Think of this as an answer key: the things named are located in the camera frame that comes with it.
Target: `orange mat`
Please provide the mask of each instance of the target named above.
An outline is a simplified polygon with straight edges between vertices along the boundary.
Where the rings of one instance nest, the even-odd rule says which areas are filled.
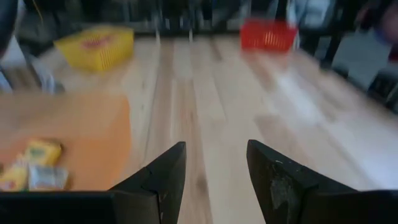
[[[58,163],[71,190],[108,190],[129,163],[131,132],[126,97],[104,93],[0,96],[0,162],[12,164],[31,138],[58,139]]]

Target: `black chair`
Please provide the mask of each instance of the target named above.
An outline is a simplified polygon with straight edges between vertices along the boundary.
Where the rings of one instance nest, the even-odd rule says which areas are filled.
[[[17,18],[18,0],[0,1],[0,58],[8,47]]]

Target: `red basket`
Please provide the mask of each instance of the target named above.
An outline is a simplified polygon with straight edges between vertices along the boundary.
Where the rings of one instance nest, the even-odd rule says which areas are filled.
[[[297,34],[297,29],[281,21],[251,19],[241,29],[242,49],[262,49],[277,52],[289,51]]]

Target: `wooden table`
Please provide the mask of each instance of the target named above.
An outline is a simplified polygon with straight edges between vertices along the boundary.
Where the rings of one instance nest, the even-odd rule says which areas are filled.
[[[398,188],[396,117],[301,52],[244,54],[237,37],[139,39],[108,74],[71,69],[56,50],[42,60],[67,91],[127,95],[140,167],[187,142],[180,223],[264,223],[249,139],[359,190]]]

